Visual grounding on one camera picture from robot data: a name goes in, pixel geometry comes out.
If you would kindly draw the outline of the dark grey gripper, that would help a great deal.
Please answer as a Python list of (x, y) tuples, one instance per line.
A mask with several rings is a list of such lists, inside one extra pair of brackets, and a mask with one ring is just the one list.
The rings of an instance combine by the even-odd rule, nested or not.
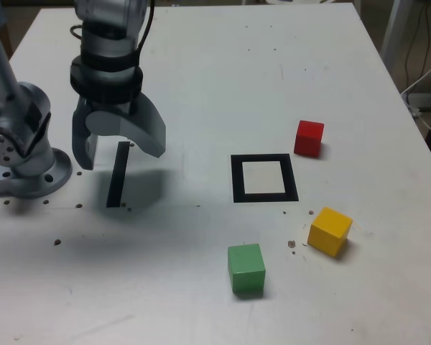
[(153, 157), (166, 150), (164, 121), (143, 93), (122, 103), (105, 100), (101, 93), (80, 96), (73, 113), (72, 150), (84, 170), (93, 170), (98, 135), (125, 137)]

